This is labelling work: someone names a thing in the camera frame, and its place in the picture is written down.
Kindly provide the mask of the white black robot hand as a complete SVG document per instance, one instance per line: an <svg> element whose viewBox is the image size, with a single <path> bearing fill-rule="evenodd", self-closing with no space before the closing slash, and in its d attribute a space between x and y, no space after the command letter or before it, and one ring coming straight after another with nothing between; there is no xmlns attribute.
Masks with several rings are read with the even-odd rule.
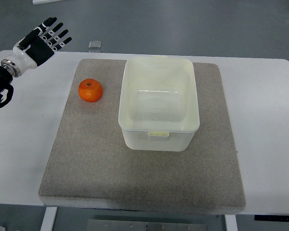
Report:
<svg viewBox="0 0 289 231"><path fill-rule="evenodd" d="M29 69L35 69L48 61L72 38L66 37L68 30L61 31L63 23L56 24L56 17L46 19L13 47L10 56L3 59L1 66L13 77L19 77Z"/></svg>

